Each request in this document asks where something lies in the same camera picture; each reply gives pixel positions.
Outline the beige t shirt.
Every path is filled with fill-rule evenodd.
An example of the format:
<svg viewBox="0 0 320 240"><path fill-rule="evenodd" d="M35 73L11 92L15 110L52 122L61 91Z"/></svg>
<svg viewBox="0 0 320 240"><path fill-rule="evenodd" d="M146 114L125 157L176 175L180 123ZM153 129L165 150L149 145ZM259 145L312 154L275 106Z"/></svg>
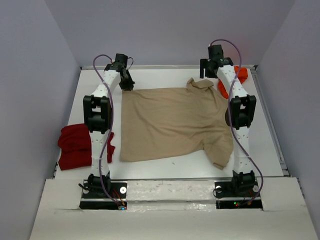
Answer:
<svg viewBox="0 0 320 240"><path fill-rule="evenodd" d="M140 162L204 151L224 169L233 152L226 124L228 101L212 81L189 79L185 87L124 91L120 160Z"/></svg>

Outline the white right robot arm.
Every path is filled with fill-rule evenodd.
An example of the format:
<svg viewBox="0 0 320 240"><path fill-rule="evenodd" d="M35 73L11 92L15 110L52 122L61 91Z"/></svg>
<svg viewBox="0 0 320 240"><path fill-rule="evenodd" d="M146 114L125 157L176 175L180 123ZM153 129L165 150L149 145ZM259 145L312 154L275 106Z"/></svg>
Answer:
<svg viewBox="0 0 320 240"><path fill-rule="evenodd" d="M208 47L208 58L200 60L201 78L216 78L228 92L226 124L233 137L234 164L230 181L216 183L214 194L218 199L243 196L252 191L256 178L249 155L249 130L252 124L257 99L244 89L238 78L239 72L229 57L224 57L220 44Z"/></svg>

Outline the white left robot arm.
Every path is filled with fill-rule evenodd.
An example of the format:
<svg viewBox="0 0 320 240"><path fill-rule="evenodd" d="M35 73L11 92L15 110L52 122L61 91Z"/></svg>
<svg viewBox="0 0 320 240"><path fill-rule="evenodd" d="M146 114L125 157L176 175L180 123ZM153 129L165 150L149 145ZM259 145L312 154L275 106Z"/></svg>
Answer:
<svg viewBox="0 0 320 240"><path fill-rule="evenodd" d="M101 75L96 68L96 60L102 56L100 54L93 59L93 69L101 83L93 93L83 97L83 117L91 141L91 173L85 188L104 198L111 191L107 144L111 138L114 122L113 92L116 87L120 87L123 91L132 91L135 82L127 67L129 56L117 53Z"/></svg>

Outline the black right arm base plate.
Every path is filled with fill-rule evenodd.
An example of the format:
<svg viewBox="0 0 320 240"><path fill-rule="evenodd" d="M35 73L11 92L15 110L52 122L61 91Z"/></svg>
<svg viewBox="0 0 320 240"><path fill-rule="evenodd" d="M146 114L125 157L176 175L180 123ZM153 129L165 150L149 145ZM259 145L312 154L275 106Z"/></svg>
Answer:
<svg viewBox="0 0 320 240"><path fill-rule="evenodd" d="M230 181L217 181L212 191L217 210L263 209L259 186L256 181L252 187L240 192L231 189Z"/></svg>

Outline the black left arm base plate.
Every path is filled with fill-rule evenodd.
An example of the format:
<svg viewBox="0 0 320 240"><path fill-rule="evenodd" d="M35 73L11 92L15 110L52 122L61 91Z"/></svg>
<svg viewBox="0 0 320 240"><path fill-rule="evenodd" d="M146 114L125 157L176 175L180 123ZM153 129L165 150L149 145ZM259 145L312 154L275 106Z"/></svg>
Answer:
<svg viewBox="0 0 320 240"><path fill-rule="evenodd" d="M89 189L87 182L79 183L81 198L79 207L82 210L120 210L127 209L128 183L125 181L112 181L108 195L99 187Z"/></svg>

